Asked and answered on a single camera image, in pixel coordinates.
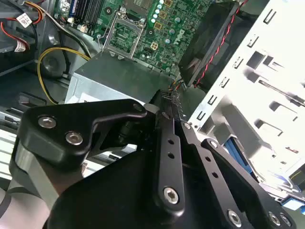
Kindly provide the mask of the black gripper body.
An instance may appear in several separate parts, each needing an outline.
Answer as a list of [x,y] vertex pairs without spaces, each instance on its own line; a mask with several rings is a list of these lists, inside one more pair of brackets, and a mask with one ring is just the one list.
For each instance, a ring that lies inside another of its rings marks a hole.
[[180,155],[136,152],[65,190],[50,229],[223,229],[225,213],[203,168]]

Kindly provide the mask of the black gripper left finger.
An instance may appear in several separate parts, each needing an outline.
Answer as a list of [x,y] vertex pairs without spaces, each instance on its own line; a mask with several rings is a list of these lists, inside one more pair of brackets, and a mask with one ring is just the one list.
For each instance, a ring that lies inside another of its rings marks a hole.
[[172,93],[34,107],[21,119],[11,163],[53,209],[72,185],[136,152],[180,155]]

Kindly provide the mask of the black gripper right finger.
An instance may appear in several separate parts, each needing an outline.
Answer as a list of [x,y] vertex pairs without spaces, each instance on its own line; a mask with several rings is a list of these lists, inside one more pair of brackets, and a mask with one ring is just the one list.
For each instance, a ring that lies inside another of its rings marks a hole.
[[218,143],[199,141],[172,95],[182,144],[185,211],[174,229],[294,229],[287,212]]

